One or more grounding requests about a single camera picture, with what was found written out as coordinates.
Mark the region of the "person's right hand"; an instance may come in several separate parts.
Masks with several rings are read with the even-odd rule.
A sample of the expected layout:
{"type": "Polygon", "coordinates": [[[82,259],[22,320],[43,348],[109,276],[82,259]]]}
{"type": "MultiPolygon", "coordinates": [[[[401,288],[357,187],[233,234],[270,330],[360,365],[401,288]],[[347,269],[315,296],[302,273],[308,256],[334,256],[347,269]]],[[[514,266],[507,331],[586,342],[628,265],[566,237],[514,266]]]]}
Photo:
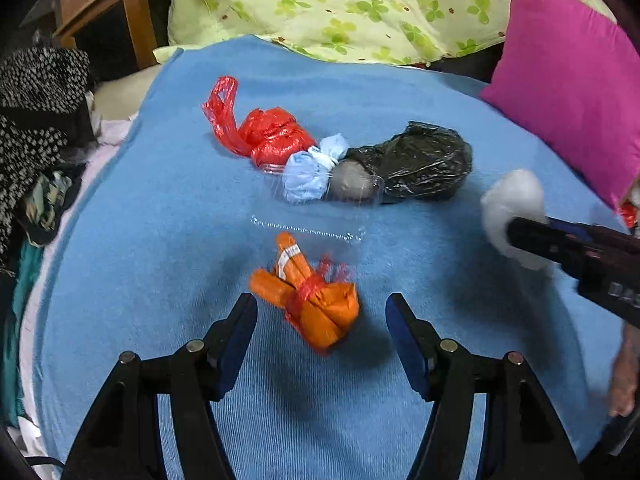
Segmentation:
{"type": "Polygon", "coordinates": [[[626,417],[634,409],[634,396],[639,385],[639,354],[639,330],[625,324],[608,388],[608,414],[612,417],[626,417]]]}

